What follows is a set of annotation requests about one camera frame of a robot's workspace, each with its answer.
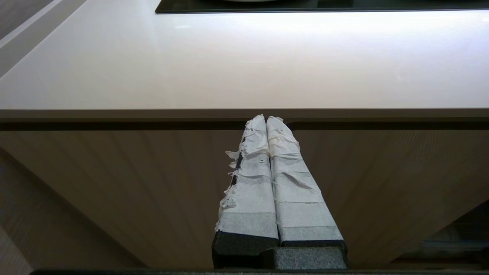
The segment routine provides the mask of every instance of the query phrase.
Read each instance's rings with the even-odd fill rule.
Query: induction cooktop
[[[327,12],[488,9],[489,0],[162,0],[156,13]]]

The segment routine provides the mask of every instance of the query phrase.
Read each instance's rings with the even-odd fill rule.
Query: cabinet door
[[[489,199],[489,131],[294,135],[352,267],[383,267]]]
[[[242,131],[4,132],[1,146],[141,261],[212,268]]]

